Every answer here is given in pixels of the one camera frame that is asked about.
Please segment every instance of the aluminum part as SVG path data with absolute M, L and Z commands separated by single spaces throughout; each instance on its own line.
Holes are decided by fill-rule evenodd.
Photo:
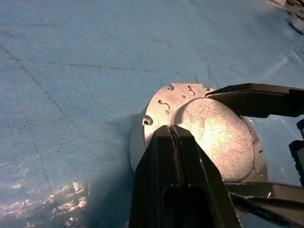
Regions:
M 267 181 L 260 141 L 245 117 L 206 98 L 214 89 L 173 83 L 161 88 L 135 123 L 130 139 L 131 167 L 136 169 L 156 129 L 178 125 L 189 130 L 226 182 Z

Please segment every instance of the circular metal part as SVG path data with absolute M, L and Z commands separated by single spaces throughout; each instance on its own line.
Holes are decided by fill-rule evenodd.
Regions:
M 180 127 L 192 133 L 225 181 L 237 182 L 249 175 L 254 164 L 254 140 L 231 109 L 211 98 L 197 98 L 178 111 L 177 119 Z
M 161 88 L 137 120 L 130 139 L 135 170 L 156 129 L 178 125 L 191 132 L 225 182 L 267 181 L 259 139 L 245 117 L 206 98 L 213 91 L 202 84 L 170 84 Z

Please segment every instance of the black plastic part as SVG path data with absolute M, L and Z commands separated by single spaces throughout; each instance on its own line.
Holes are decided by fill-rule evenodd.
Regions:
M 270 222 L 304 227 L 304 188 L 272 183 L 226 184 L 234 205 Z
M 265 84 L 230 85 L 206 95 L 237 115 L 266 118 L 270 114 L 297 117 L 304 114 L 304 89 Z
M 295 168 L 300 175 L 301 185 L 304 187 L 304 141 L 293 141 L 289 144 L 289 149 L 295 161 Z
M 177 126 L 155 131 L 135 172 L 129 228 L 240 228 L 217 167 Z
M 302 135 L 302 138 L 304 139 L 304 119 L 303 120 L 300 120 L 299 122 L 296 123 L 296 126 L 298 127 L 298 129 L 300 130 L 301 132 L 301 135 Z

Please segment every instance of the table surface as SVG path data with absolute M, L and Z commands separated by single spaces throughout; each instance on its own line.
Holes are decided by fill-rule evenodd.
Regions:
M 304 87 L 304 37 L 287 19 L 262 0 L 3 0 L 0 227 L 124 227 L 137 114 L 172 82 Z M 300 185 L 300 118 L 250 120 L 269 181 Z

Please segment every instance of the screw hole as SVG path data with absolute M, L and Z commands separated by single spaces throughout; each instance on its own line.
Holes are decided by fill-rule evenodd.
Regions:
M 143 117 L 143 124 L 144 125 L 152 125 L 153 124 L 153 119 L 150 116 L 145 115 Z

